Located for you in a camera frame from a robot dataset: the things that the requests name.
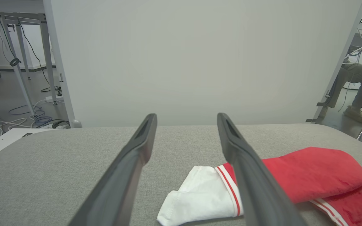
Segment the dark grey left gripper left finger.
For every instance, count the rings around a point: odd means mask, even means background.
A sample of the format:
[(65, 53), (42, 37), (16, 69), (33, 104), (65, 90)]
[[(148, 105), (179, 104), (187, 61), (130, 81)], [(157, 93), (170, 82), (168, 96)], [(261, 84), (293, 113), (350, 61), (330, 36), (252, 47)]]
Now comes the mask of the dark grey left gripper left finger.
[(70, 226), (128, 226), (143, 167), (155, 142), (157, 115), (148, 114), (70, 221)]

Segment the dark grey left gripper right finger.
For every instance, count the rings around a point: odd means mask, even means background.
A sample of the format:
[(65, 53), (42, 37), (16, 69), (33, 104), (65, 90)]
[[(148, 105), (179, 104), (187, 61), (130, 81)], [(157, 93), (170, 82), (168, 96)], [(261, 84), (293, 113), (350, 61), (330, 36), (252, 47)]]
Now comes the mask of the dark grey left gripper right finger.
[(222, 152), (233, 167), (248, 226), (306, 226), (287, 194), (232, 120), (218, 113)]

